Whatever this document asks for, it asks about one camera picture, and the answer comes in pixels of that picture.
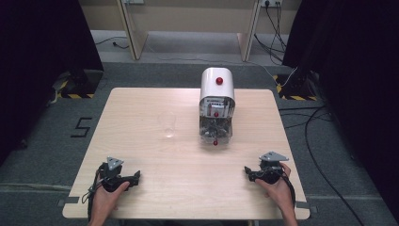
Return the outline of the person's left hand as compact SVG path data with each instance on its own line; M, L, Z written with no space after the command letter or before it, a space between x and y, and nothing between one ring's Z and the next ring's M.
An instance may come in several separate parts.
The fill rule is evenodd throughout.
M118 199L128 186L129 183L125 182L114 192L107 192L103 187L98 188L93 198L90 220L107 219L117 209Z

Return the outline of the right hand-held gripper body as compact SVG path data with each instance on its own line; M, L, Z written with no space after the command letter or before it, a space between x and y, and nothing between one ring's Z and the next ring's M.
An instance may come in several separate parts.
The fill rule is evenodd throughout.
M281 161L288 161L289 158L276 152L268 152L260 156L260 169L253 173L254 180L261 179L273 185L282 176L284 170Z

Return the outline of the clear drinking glass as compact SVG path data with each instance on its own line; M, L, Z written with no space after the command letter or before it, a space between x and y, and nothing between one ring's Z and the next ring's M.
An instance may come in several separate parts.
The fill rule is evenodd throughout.
M174 137L176 115L173 112L165 111L158 116L163 135L167 138Z

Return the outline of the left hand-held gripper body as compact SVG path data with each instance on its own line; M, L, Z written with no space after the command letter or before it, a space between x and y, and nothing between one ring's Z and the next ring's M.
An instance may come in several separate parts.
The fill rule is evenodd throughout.
M134 185L133 176L122 177L120 175L122 164L122 160L108 156L106 161L99 167L101 184L107 192L116 191L125 182L129 183L127 189Z

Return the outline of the white dispenser with red knobs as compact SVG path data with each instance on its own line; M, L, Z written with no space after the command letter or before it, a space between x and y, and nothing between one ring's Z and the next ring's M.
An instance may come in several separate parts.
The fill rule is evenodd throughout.
M228 144L235 109L232 73L227 68L208 68L201 76L199 136L203 143Z

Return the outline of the light wooden desk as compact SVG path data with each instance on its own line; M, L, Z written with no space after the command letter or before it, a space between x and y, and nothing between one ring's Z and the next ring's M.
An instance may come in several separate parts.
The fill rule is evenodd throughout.
M92 30L123 30L134 60L141 57L151 31L232 33L241 58L249 60L256 34L291 32L303 0L282 0L279 8L263 8L260 0L78 0Z

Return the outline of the person's right hand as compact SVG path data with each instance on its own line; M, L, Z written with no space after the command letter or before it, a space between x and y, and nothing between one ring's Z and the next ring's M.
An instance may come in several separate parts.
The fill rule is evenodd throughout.
M284 163L281 165L284 170L283 176L276 183L270 185L261 179L256 179L255 183L265 189L265 197L271 198L275 202L281 211L282 218L296 218L291 189L286 182L291 169Z

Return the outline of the black curtain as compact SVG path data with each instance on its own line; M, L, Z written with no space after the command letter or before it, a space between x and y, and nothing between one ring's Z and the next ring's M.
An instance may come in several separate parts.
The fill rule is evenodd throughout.
M62 73L102 67L79 0L0 0L0 166Z
M355 156L399 223L399 0L301 0L283 63L319 73Z

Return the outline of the stand base with striped tape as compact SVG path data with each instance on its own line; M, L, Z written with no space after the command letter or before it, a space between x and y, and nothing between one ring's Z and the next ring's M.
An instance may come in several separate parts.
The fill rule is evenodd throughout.
M103 77L103 71L79 70L65 72L55 82L57 98L91 99Z
M273 76L278 95L284 100L316 101L316 94L310 80L305 77L295 77L291 74L276 74Z

